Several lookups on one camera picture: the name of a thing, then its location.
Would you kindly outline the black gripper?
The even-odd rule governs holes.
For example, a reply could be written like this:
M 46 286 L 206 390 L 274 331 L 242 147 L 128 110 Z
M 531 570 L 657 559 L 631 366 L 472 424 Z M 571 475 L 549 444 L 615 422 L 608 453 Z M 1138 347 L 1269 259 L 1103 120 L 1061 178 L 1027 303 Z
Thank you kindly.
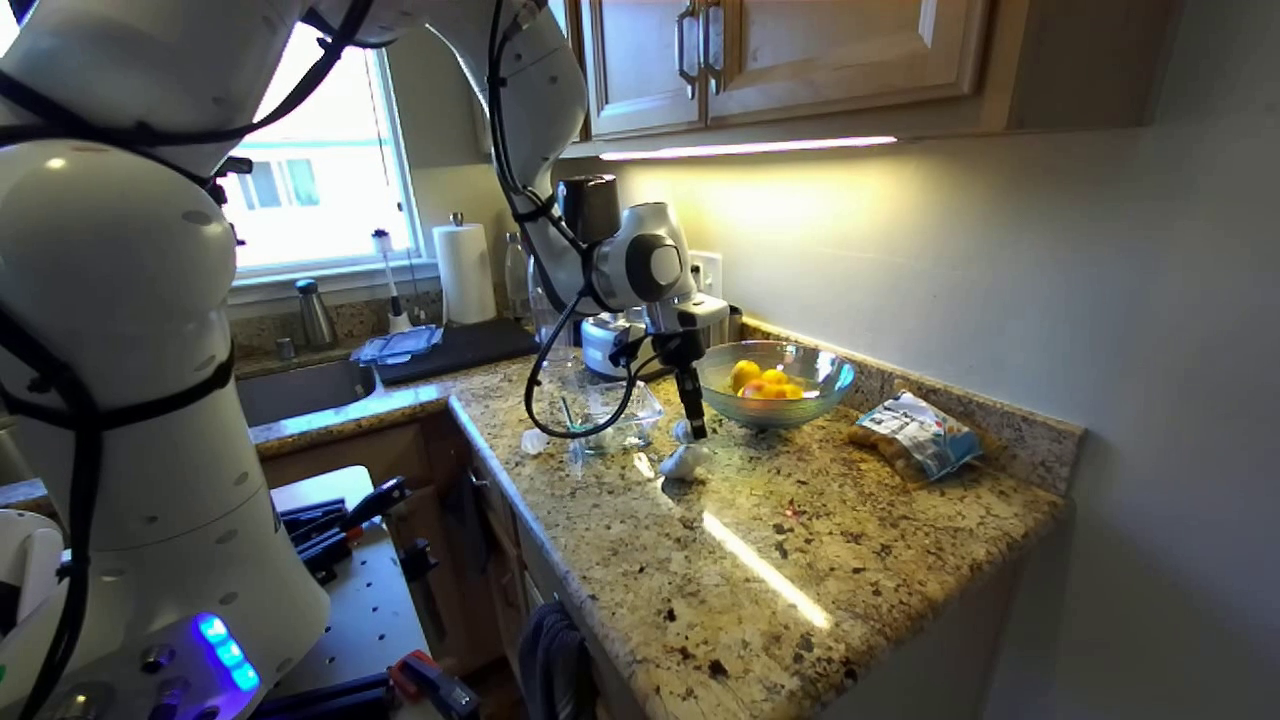
M 645 361 L 663 366 L 677 347 L 698 347 L 709 354 L 727 336 L 727 303 L 717 296 L 695 296 L 685 303 L 669 323 L 653 323 L 645 314 L 631 314 L 623 322 L 623 331 L 610 347 L 615 361 L 626 361 L 641 367 Z M 677 392 L 685 422 L 703 422 L 703 390 L 695 366 L 677 367 Z

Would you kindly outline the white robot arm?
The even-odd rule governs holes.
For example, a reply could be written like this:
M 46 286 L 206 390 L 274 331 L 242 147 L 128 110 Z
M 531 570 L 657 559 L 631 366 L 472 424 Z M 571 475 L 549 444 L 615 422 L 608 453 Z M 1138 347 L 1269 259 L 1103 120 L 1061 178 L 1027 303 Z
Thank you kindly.
M 407 30 L 486 113 L 499 188 L 557 314 L 646 316 L 695 372 L 688 259 L 631 214 L 581 240 L 553 165 L 583 73 L 543 0 L 9 0 L 0 92 L 5 413 L 65 515 L 65 581 L 5 635 L 5 720 L 253 714 L 329 626 L 237 397 L 220 178 L 308 26 L 329 58 Z

